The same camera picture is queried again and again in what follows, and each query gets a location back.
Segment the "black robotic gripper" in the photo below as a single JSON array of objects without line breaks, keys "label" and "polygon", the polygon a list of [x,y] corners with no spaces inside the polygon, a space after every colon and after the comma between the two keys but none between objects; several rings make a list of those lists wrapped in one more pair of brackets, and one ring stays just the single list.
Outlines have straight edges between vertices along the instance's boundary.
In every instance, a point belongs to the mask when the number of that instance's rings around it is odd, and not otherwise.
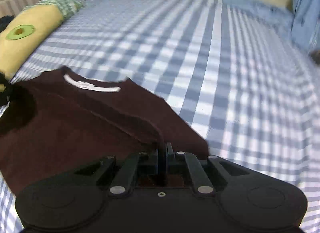
[{"label": "black robotic gripper", "polygon": [[107,156],[36,182],[15,207],[25,233],[302,233],[307,199],[294,185],[168,143],[163,155]]}]

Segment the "gingham bedsheet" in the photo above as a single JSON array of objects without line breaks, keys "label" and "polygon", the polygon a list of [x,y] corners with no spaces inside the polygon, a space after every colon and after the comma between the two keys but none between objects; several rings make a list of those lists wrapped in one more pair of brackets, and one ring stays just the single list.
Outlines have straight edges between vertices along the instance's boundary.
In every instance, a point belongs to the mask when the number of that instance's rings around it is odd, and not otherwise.
[{"label": "gingham bedsheet", "polygon": [[[163,97],[211,154],[302,189],[308,211],[301,227],[320,232],[319,73],[310,58],[220,0],[86,4],[14,82],[61,65],[91,79],[130,77]],[[22,230],[14,202],[0,177],[0,232]]]}]

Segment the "black cloth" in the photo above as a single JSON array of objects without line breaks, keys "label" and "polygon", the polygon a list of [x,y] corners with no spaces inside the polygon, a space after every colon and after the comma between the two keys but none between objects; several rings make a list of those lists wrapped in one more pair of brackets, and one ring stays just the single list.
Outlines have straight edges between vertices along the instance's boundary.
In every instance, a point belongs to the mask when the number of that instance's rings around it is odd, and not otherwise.
[{"label": "black cloth", "polygon": [[[118,92],[78,88],[64,79]],[[103,156],[124,159],[172,143],[174,151],[208,156],[208,145],[165,102],[127,79],[87,80],[67,67],[15,84],[0,118],[0,170],[13,193],[35,181]]]},{"label": "black cloth", "polygon": [[0,18],[0,33],[5,30],[9,23],[14,19],[14,16],[4,16]]}]

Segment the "blue fabric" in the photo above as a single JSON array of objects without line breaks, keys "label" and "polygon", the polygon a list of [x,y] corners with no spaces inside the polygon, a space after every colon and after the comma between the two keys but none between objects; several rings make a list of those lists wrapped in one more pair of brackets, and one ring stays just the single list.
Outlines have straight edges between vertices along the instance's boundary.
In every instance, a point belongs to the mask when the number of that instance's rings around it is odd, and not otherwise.
[{"label": "blue fabric", "polygon": [[223,3],[245,10],[252,16],[264,21],[276,29],[284,38],[290,37],[293,14],[285,9],[266,4],[261,0],[222,0]]},{"label": "blue fabric", "polygon": [[223,0],[272,25],[278,34],[310,52],[320,49],[320,0],[293,0],[294,14],[259,0]]},{"label": "blue fabric", "polygon": [[320,49],[320,0],[293,0],[292,40],[307,51]]}]

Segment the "silver bolt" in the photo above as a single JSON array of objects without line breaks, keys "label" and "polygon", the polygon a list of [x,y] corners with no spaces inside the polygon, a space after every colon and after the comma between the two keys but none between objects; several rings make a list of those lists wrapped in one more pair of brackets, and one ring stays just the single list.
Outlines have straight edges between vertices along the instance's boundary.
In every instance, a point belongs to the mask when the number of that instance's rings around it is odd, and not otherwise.
[{"label": "silver bolt", "polygon": [[113,194],[121,194],[125,192],[125,188],[122,186],[113,186],[110,188],[110,192]]},{"label": "silver bolt", "polygon": [[164,197],[164,196],[166,196],[166,194],[164,192],[158,192],[158,196],[159,197]]},{"label": "silver bolt", "polygon": [[200,186],[198,188],[198,192],[203,193],[203,194],[209,194],[213,192],[213,188],[210,186]]}]

